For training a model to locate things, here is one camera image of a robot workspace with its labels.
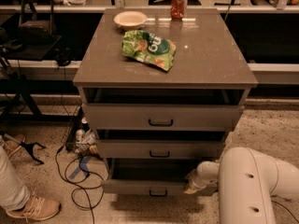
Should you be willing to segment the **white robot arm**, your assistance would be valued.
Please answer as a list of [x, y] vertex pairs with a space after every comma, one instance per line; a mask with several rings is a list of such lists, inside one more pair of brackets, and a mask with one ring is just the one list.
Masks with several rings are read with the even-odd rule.
[[271, 199], [299, 200], [299, 168], [248, 147], [199, 163], [186, 179], [186, 194], [218, 186], [220, 224], [276, 224]]

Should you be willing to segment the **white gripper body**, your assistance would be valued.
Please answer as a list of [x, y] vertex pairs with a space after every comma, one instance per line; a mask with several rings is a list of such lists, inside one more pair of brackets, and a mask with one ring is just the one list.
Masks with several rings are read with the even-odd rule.
[[201, 177], [196, 170], [192, 170], [189, 174], [187, 174], [186, 179], [188, 180], [188, 184], [191, 187], [196, 187], [197, 190], [205, 189], [206, 186], [210, 183], [208, 178]]

